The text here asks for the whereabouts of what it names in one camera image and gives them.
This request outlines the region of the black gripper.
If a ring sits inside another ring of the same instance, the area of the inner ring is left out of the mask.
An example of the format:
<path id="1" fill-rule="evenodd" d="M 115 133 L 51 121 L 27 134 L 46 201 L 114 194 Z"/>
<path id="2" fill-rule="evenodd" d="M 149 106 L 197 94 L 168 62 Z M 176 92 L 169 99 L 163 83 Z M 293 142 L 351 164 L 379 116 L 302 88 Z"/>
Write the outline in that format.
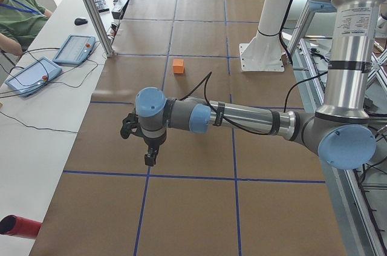
<path id="1" fill-rule="evenodd" d="M 144 155 L 146 166 L 155 166 L 157 162 L 157 154 L 160 146 L 165 143 L 167 138 L 166 134 L 163 134 L 156 138 L 144 137 L 143 140 L 148 146 L 147 154 Z"/>

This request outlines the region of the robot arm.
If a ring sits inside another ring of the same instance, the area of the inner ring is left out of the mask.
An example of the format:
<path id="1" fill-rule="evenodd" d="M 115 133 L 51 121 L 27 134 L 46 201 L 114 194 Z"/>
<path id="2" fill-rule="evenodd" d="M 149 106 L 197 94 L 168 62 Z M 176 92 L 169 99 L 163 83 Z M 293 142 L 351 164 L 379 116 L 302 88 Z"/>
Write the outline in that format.
<path id="1" fill-rule="evenodd" d="M 122 137 L 135 134 L 144 139 L 148 166 L 155 164 L 168 128 L 205 133 L 213 125 L 281 136 L 305 146 L 337 169 L 360 167 L 377 149 L 363 103 L 379 7 L 385 1 L 309 0 L 311 5 L 336 9 L 324 101 L 313 114 L 277 112 L 197 97 L 178 100 L 147 87 L 136 95 L 135 109 L 123 122 Z"/>

